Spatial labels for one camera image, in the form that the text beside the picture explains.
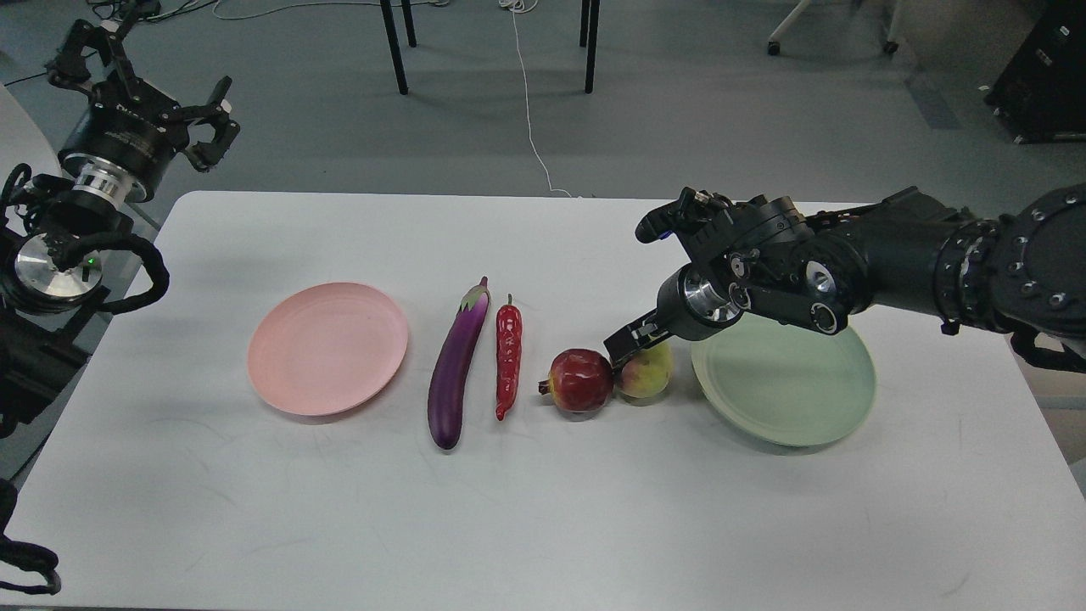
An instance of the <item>chair leg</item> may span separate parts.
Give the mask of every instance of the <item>chair leg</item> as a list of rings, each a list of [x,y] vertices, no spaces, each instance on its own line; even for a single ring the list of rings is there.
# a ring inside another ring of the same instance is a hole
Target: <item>chair leg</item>
[[[588,44],[589,39],[589,0],[581,0],[581,47]]]
[[[599,0],[589,9],[589,64],[584,69],[584,92],[591,93],[596,77],[596,30],[599,28]]]
[[[400,39],[396,37],[396,22],[392,17],[392,0],[381,0],[381,16],[384,17],[384,34],[389,37],[389,51],[392,52],[392,67],[396,71],[396,85],[400,93],[407,94],[407,76],[404,75],[404,61],[400,56]]]
[[[404,9],[404,26],[407,28],[407,46],[418,47],[415,40],[415,17],[411,14],[411,0],[400,0]]]

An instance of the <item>white cable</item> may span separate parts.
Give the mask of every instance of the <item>white cable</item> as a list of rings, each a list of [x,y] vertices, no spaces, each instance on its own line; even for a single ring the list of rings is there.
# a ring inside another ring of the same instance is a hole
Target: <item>white cable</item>
[[[539,3],[540,0],[535,0],[531,7],[525,8],[525,0],[497,0],[498,7],[521,15],[534,9]]]
[[[148,21],[155,21],[155,22],[163,21],[166,17],[174,16],[175,14],[184,11],[185,9],[188,9],[189,7],[191,7],[192,4],[195,4],[195,3],[197,3],[195,0],[186,0],[186,2],[184,4],[181,4],[180,7],[174,9],[173,11],[171,11],[168,13],[159,13],[157,15],[152,15],[152,16],[148,17]]]
[[[543,163],[543,157],[540,156],[539,150],[535,149],[535,140],[532,139],[532,109],[531,105],[528,103],[528,69],[525,67],[525,58],[523,55],[520,54],[520,31],[517,30],[517,13],[527,13],[528,11],[534,9],[535,4],[532,4],[530,8],[520,11],[514,10],[512,8],[509,9],[509,13],[513,14],[513,34],[514,36],[516,36],[517,39],[517,59],[520,60],[520,73],[525,76],[525,118],[528,119],[528,142],[532,145],[532,152],[535,153],[535,158],[539,160],[540,165],[543,166],[543,173],[546,174],[546,188],[551,192],[556,192],[556,191],[564,192],[568,196],[573,196],[573,193],[567,191],[566,189],[556,189],[554,188],[554,184],[551,183],[551,170],[547,169],[546,164]]]

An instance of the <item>white table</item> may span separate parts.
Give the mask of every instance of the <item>white table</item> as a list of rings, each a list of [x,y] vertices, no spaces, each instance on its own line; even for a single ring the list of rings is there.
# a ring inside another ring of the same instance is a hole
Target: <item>white table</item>
[[[1086,504],[997,335],[948,339],[935,319],[884,308],[855,317],[876,403],[813,454],[724,424],[678,341],[664,402],[613,400],[580,423],[545,407],[533,389],[551,359],[602,351],[685,262],[673,239],[633,237],[659,203],[186,195],[157,240],[169,293],[113,322],[9,527],[60,555],[64,589],[0,602],[1082,608]],[[483,273],[523,313],[520,398],[494,420],[488,326],[464,435],[444,456],[426,390],[457,300]],[[300,421],[256,398],[245,351],[277,302],[330,280],[388,292],[411,346],[363,409]]]

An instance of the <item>wire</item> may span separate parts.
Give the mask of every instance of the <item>wire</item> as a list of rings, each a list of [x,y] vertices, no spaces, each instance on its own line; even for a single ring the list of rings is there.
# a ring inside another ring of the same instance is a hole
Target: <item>wire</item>
[[[296,4],[287,4],[286,7],[279,7],[277,9],[272,9],[269,11],[264,11],[263,13],[253,13],[251,15],[223,15],[219,14],[218,8],[226,0],[213,0],[215,7],[211,10],[212,14],[223,21],[241,21],[241,20],[252,20],[256,17],[263,17],[264,15],[270,15],[272,13],[278,13],[279,11],[286,11],[287,9],[299,9],[302,7],[380,7],[380,2],[345,2],[345,1],[330,1],[330,2],[300,2]],[[429,4],[430,7],[447,7],[452,0],[427,0],[425,2],[411,2],[412,7],[419,7],[424,4]],[[402,7],[403,4],[395,4],[396,7]]]
[[[30,76],[24,76],[23,78],[16,78],[15,80],[9,80],[8,82],[4,82],[3,86],[4,87],[10,87],[10,86],[12,86],[12,85],[14,85],[16,82],[22,82],[24,80],[29,80],[31,78],[38,78],[39,76],[45,76],[47,74],[49,74],[49,73],[48,72],[39,72],[38,74],[31,74]]]
[[[540,0],[532,2],[531,7],[525,7],[525,0],[497,0],[497,5],[508,10],[510,13],[522,15],[538,7]]]
[[[525,9],[522,11],[517,11],[509,8],[509,13],[513,14],[513,34],[517,38],[517,59],[520,60],[520,73],[525,76],[525,118],[528,119],[528,142],[532,145],[532,152],[535,153],[535,158],[543,166],[543,173],[546,174],[546,188],[551,192],[564,192],[568,196],[573,196],[573,193],[567,191],[566,189],[556,189],[554,184],[551,183],[551,170],[547,169],[546,164],[543,163],[543,157],[540,156],[540,151],[535,149],[535,140],[532,139],[532,109],[531,104],[528,103],[528,69],[525,67],[525,58],[520,54],[520,31],[517,29],[517,13],[523,14],[535,8],[532,4],[531,8]]]
[[[98,54],[98,51],[91,51],[91,52],[87,53],[86,55],[84,55],[83,59],[87,60],[87,59],[93,58],[97,54]],[[31,78],[38,78],[38,77],[45,76],[47,74],[49,74],[49,71],[39,72],[38,74],[31,74],[30,76],[24,76],[23,78],[16,78],[15,80],[9,80],[8,82],[4,82],[3,86],[8,87],[9,85],[14,85],[16,82],[22,82],[24,80],[29,80]]]
[[[94,15],[102,21],[118,20],[121,15],[121,9],[127,3],[125,0],[85,0],[90,10],[94,12]],[[143,15],[137,21],[139,23],[162,23],[171,17],[176,17],[179,15],[187,15],[200,9],[205,9],[215,3],[215,0],[205,0],[203,4],[197,4],[200,0],[185,0],[180,7],[169,11],[167,13],[159,13],[156,15]],[[109,14],[103,14],[102,9],[110,9]]]
[[[148,16],[143,17],[141,21],[147,22],[147,23],[162,23],[162,22],[164,22],[164,21],[166,21],[166,20],[168,20],[171,17],[176,17],[176,16],[180,16],[180,15],[187,15],[189,13],[194,13],[195,11],[199,11],[200,9],[206,9],[207,7],[211,7],[212,4],[215,3],[215,0],[207,0],[203,4],[199,4],[199,5],[193,7],[193,4],[197,3],[197,1],[198,0],[186,0],[186,2],[184,4],[181,4],[180,7],[174,9],[173,11],[171,11],[168,13],[160,13],[157,15],[148,15]]]

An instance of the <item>eggplant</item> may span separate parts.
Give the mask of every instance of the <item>eggplant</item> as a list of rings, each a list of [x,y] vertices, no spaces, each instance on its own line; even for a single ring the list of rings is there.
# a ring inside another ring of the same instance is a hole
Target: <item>eggplant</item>
[[[430,420],[430,436],[443,450],[452,450],[460,441],[464,427],[464,385],[471,367],[471,357],[487,320],[490,308],[490,290],[487,276],[471,287],[456,311],[456,319],[449,330],[445,344],[438,355],[438,365],[430,379],[430,396],[427,400],[427,417]]]

